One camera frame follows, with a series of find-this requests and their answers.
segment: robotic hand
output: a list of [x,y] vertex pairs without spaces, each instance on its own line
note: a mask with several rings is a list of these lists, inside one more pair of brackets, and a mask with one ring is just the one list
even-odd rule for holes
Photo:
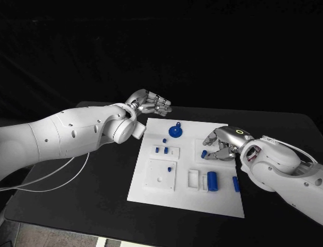
[[166,116],[170,111],[170,101],[139,90],[126,104],[68,109],[36,122],[0,127],[0,180],[41,161],[81,156],[131,135],[140,139],[146,127],[137,115]]
[[[240,153],[241,170],[264,190],[277,192],[286,202],[323,225],[323,165],[299,148],[263,136],[254,139],[247,131],[222,126],[203,141],[212,145],[218,139],[219,151],[205,156],[206,160],[229,161]],[[312,160],[306,163],[296,152]]]

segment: black curtain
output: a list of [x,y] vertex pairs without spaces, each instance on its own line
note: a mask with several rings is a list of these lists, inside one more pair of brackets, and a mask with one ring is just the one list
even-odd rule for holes
[[0,1],[0,117],[141,88],[178,106],[306,114],[323,133],[323,1]]

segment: white cable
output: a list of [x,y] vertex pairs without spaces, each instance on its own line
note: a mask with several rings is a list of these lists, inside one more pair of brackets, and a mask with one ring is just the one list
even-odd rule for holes
[[39,179],[36,179],[36,180],[33,180],[33,181],[30,181],[30,182],[28,182],[28,183],[25,183],[25,184],[20,184],[20,185],[16,185],[16,186],[13,186],[13,187],[4,187],[4,188],[0,188],[0,191],[4,191],[4,190],[9,190],[9,189],[16,189],[16,188],[19,188],[19,187],[23,187],[23,186],[26,186],[26,185],[29,185],[29,184],[33,184],[33,183],[36,183],[36,182],[39,182],[41,180],[43,180],[45,178],[48,178],[51,175],[53,175],[68,164],[69,164],[69,162],[74,160],[74,158],[66,162],[66,164],[56,170],[56,171],[53,171],[51,174],[48,174],[46,176],[43,176],[42,178],[39,178]]
[[17,188],[17,189],[19,189],[19,190],[29,191],[29,192],[48,192],[48,191],[52,191],[52,190],[61,188],[64,185],[66,185],[66,184],[75,179],[75,177],[78,176],[78,174],[77,174],[77,175],[75,175],[75,176],[74,176],[74,177],[72,177],[72,178],[71,178],[61,186],[58,186],[58,187],[55,187],[55,188],[52,188],[52,189],[48,189],[48,190],[29,190],[29,189],[22,189],[22,188]]
[[317,163],[317,161],[316,161],[316,159],[313,158],[313,156],[312,156],[304,150],[302,150],[300,148],[294,147],[293,145],[284,143],[283,141],[280,141],[280,140],[277,140],[277,139],[274,139],[274,138],[271,138],[271,137],[268,137],[268,136],[267,136],[267,138],[270,138],[270,139],[276,140],[278,143],[287,145],[290,148],[293,148],[293,149],[297,150],[300,153],[303,153],[303,154],[310,158],[310,160],[312,160],[313,163]]

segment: white board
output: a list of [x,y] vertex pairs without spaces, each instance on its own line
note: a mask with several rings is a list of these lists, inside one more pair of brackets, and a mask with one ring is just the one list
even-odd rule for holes
[[[172,138],[169,136],[169,128],[176,125],[176,122],[182,124],[183,134],[179,138]],[[235,192],[232,181],[232,177],[237,176],[235,161],[198,160],[198,153],[201,154],[202,150],[208,152],[218,150],[218,143],[212,146],[201,146],[199,142],[206,138],[214,129],[221,126],[227,126],[227,124],[156,118],[147,119],[128,201],[244,218],[241,194]],[[154,155],[152,152],[154,146],[160,147],[159,152],[162,153],[163,147],[179,148],[179,159],[173,157],[163,158]],[[165,160],[176,163],[175,187],[169,191],[150,189],[143,185],[147,179],[150,160]],[[199,190],[188,188],[189,170],[198,170]],[[216,172],[218,191],[205,193],[202,191],[202,184],[203,175],[208,174],[208,171]]]

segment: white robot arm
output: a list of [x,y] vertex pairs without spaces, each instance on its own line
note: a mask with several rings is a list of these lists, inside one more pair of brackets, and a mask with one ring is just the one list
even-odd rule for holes
[[[211,145],[218,139],[221,150],[205,159],[232,160],[240,153],[241,170],[267,191],[277,192],[286,202],[323,225],[323,165],[299,148],[264,136],[254,139],[247,131],[224,126],[212,131],[203,141]],[[290,147],[312,160],[300,160]]]
[[36,122],[0,127],[0,180],[41,161],[84,155],[131,135],[140,139],[146,127],[137,115],[166,116],[169,106],[170,101],[139,90],[124,104],[68,109]]

